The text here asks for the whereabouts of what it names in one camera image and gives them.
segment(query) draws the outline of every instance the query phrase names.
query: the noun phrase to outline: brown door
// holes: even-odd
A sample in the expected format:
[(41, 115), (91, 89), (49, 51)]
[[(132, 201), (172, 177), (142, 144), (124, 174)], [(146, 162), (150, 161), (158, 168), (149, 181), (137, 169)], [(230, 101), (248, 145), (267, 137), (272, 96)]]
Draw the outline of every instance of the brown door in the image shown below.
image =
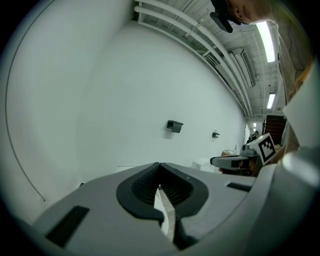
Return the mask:
[(270, 133), (274, 145), (281, 144), (286, 121), (283, 116), (268, 115), (266, 117), (264, 134)]

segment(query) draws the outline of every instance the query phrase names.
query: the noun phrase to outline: black rubber pad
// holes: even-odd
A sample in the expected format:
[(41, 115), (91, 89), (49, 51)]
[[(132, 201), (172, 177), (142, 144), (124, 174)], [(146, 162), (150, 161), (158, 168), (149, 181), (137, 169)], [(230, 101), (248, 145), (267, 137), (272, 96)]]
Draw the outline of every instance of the black rubber pad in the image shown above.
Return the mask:
[(234, 182), (230, 182), (227, 185), (228, 188), (232, 188), (235, 190), (241, 190), (241, 191), (245, 191), (245, 192), (249, 192), (252, 188), (252, 186), (249, 185), (243, 185), (243, 184), (239, 184), (239, 183), (234, 183)]

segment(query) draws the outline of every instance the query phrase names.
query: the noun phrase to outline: white wall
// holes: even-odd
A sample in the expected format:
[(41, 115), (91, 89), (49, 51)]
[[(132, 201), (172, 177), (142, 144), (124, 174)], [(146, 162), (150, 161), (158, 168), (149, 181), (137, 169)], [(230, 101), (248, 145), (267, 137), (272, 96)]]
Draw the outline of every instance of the white wall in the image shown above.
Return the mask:
[[(76, 125), (84, 181), (119, 165), (190, 166), (244, 139), (245, 120), (218, 77), (189, 50), (131, 21), (101, 55)], [(184, 123), (180, 133), (167, 121)], [(212, 140), (217, 129), (220, 136)]]
[[(132, 0), (55, 0), (39, 3), (1, 57), (1, 182), (11, 210), (28, 223), (80, 184), (76, 120), (95, 64), (133, 13)], [(21, 166), (15, 160), (5, 122)]]

